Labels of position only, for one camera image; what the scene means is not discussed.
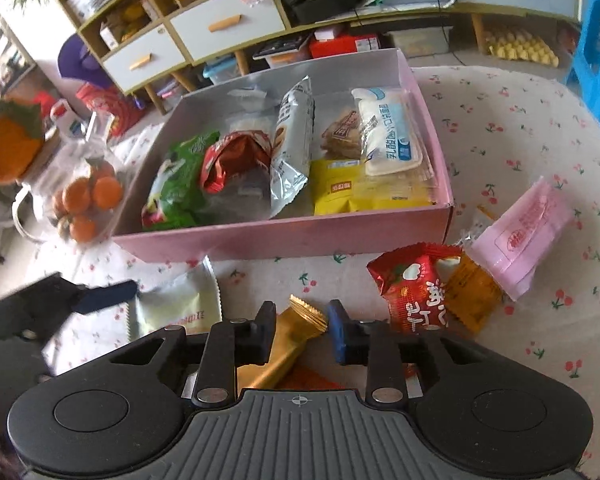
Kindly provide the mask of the gold snack stick packet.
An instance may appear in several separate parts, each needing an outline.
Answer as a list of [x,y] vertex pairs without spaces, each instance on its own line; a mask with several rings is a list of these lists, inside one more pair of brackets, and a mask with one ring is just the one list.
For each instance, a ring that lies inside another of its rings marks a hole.
[[297,296],[289,296],[288,308],[277,315],[276,331],[268,362],[237,370],[237,388],[274,389],[291,370],[306,344],[327,332],[328,319],[320,310]]

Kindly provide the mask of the small silver white packet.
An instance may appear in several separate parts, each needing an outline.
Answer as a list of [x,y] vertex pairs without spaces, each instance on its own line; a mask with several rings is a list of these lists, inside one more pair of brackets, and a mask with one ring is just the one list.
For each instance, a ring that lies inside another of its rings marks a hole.
[[186,333],[208,333],[222,321],[220,288],[208,256],[172,280],[138,292],[130,302],[126,325],[129,340],[166,326],[183,326]]

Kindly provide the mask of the red orange packet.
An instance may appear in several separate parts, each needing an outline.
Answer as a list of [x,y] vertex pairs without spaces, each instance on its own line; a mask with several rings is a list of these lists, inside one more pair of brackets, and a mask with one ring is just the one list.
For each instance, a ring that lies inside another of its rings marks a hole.
[[318,374],[301,364],[294,364],[286,375],[276,384],[277,390],[294,391],[321,391],[321,390],[342,390],[343,385]]

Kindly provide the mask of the red snack packet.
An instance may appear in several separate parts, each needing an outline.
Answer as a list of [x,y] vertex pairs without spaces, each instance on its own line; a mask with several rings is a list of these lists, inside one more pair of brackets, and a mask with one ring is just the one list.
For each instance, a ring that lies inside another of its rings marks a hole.
[[218,194],[230,183],[250,170],[268,172],[272,144],[262,130],[238,130],[223,136],[204,154],[200,172],[200,187],[209,194]]
[[449,326],[438,264],[455,266],[462,253],[458,246],[420,242],[385,252],[366,266],[395,330],[420,334]]

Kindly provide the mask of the orange small snack packet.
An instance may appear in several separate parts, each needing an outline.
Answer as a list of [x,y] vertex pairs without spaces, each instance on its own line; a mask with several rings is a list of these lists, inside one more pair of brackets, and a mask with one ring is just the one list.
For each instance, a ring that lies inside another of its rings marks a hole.
[[502,295],[492,276],[466,254],[445,281],[446,308],[473,335],[483,329]]

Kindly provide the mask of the green cartoon snack bag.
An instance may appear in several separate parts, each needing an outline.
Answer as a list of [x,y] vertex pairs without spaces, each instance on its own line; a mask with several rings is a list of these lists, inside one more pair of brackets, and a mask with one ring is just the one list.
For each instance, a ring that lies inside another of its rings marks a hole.
[[201,225],[198,212],[206,204],[199,184],[202,164],[206,151],[219,138],[219,131],[212,131],[171,146],[140,214],[140,223],[145,231],[188,229]]

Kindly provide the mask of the yellow snack packet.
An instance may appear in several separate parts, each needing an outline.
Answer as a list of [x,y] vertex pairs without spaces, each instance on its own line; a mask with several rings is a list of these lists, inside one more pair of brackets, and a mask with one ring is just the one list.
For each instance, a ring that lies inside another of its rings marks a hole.
[[358,160],[314,160],[309,186],[316,216],[428,207],[437,203],[426,184],[404,174],[368,176]]

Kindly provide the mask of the pink wafer snack packet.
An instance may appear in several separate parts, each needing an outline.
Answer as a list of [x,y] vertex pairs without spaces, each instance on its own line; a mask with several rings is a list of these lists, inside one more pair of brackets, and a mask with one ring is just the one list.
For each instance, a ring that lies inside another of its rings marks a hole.
[[531,288],[535,270],[571,219],[557,188],[541,178],[466,249],[511,300]]

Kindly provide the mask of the pink cardboard box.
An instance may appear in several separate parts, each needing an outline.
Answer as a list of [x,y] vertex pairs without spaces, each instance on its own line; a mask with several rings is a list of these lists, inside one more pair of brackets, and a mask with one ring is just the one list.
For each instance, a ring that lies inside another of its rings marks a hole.
[[[230,91],[258,88],[279,99],[303,77],[310,77],[312,82],[318,131],[323,131],[340,115],[353,88],[405,90],[434,167],[437,180],[434,204],[316,216],[309,196],[302,196],[296,208],[279,219],[185,230],[142,229],[140,210],[172,145],[198,133],[221,129],[225,119],[239,110],[228,96]],[[443,242],[452,220],[453,203],[442,147],[415,75],[400,50],[382,49],[264,70],[181,98],[138,165],[111,238],[145,262],[184,262],[204,256],[220,261],[386,252],[417,242]]]

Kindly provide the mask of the white blue bread packet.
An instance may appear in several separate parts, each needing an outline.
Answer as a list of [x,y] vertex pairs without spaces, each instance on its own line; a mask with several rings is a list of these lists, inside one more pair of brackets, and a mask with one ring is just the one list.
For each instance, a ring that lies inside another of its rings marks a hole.
[[424,154],[407,93],[400,88],[354,88],[358,109],[361,159],[369,177],[415,170]]

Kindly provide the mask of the silver cookie snack bag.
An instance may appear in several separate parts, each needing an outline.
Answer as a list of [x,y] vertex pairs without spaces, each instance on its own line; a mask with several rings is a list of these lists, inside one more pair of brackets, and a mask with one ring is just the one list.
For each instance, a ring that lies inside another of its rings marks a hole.
[[309,180],[315,100],[305,76],[280,101],[270,166],[271,217],[291,204]]

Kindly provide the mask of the brown biscuit clear packet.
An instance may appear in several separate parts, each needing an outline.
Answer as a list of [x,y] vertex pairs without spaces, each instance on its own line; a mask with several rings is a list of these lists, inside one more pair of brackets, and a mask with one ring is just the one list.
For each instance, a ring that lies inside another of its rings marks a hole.
[[360,116],[357,110],[344,110],[321,135],[321,148],[331,159],[359,159],[362,153]]

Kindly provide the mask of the clear rice cracker packet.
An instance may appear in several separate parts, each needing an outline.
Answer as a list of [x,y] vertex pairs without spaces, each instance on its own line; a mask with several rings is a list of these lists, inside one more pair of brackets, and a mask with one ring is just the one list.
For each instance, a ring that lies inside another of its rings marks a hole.
[[228,132],[261,130],[268,138],[272,136],[278,103],[268,92],[258,88],[230,90],[227,102],[230,104],[225,118]]

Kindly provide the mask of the clear plastic storage bin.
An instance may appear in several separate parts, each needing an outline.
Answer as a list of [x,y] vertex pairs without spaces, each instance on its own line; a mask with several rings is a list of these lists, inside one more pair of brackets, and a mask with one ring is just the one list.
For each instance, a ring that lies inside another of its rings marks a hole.
[[311,58],[310,35],[303,32],[294,36],[277,38],[260,47],[253,61],[265,61],[269,68],[286,66]]

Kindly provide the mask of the red box under cabinet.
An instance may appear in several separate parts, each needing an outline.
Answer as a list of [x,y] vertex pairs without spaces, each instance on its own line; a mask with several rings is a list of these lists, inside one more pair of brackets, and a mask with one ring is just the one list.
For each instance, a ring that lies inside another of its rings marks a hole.
[[312,58],[329,58],[330,56],[367,52],[379,50],[380,48],[380,41],[375,34],[363,36],[340,35],[325,41],[312,39],[309,43]]

